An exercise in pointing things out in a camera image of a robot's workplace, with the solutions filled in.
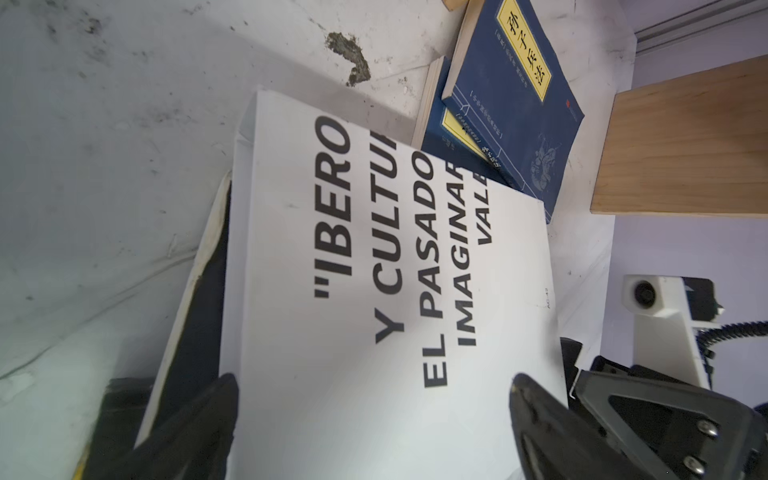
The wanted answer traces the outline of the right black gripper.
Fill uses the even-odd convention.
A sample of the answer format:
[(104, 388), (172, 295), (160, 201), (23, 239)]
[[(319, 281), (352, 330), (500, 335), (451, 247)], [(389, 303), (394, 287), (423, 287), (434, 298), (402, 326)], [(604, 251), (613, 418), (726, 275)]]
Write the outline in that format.
[(580, 342), (560, 340), (568, 405), (613, 451), (655, 479), (764, 479), (767, 410), (639, 365), (576, 360)]

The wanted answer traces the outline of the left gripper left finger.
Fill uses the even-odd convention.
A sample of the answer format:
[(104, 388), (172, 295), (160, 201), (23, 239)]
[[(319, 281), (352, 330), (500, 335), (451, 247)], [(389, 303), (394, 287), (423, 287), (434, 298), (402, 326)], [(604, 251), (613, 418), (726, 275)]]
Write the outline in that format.
[(105, 479), (224, 479), (238, 418), (231, 373), (211, 383), (143, 443), (103, 473)]

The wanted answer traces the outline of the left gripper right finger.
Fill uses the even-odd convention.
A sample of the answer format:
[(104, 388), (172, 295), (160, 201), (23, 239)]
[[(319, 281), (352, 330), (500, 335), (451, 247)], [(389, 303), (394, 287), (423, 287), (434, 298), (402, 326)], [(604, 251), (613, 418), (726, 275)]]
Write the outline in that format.
[(526, 479), (646, 479), (530, 376), (513, 379), (509, 411)]

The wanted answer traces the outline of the white book with black lettering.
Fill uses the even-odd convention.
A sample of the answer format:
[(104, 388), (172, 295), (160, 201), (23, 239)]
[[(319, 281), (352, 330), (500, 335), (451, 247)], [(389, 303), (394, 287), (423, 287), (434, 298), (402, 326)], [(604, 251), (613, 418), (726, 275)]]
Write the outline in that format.
[(565, 396), (540, 201), (281, 93), (235, 138), (234, 479), (509, 479), (517, 374)]

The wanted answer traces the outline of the wooden two-tier bookshelf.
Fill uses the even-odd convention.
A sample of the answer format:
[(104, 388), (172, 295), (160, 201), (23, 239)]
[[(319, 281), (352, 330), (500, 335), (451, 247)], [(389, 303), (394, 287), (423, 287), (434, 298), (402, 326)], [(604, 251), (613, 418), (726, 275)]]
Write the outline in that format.
[(766, 57), (617, 94), (590, 210), (766, 217)]

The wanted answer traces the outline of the lower dark blue book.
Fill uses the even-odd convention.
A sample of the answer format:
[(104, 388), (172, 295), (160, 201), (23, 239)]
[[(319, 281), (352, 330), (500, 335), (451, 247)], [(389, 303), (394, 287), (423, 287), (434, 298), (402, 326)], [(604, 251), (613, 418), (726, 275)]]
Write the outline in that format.
[(515, 182), (504, 178), (442, 102), (440, 95), (449, 68), (450, 60), (445, 55), (429, 65), (411, 145), (518, 190)]

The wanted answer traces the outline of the dark blue book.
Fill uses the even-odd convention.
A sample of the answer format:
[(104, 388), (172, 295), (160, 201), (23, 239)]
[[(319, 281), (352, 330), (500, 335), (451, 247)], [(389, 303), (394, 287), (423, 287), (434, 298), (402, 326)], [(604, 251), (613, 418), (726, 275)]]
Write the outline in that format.
[(552, 218), (584, 114), (530, 2), (468, 4), (441, 99), (502, 178)]
[(411, 145), (518, 190), (515, 182), (504, 178), (442, 102), (440, 95), (449, 68), (450, 60), (445, 55), (429, 65)]

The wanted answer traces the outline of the upper dark blue book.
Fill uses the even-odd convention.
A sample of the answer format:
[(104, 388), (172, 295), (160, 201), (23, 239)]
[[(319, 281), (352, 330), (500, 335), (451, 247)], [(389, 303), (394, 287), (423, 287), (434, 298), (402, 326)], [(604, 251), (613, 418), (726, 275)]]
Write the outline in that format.
[(552, 218), (584, 114), (530, 2), (468, 4), (441, 99), (502, 178)]

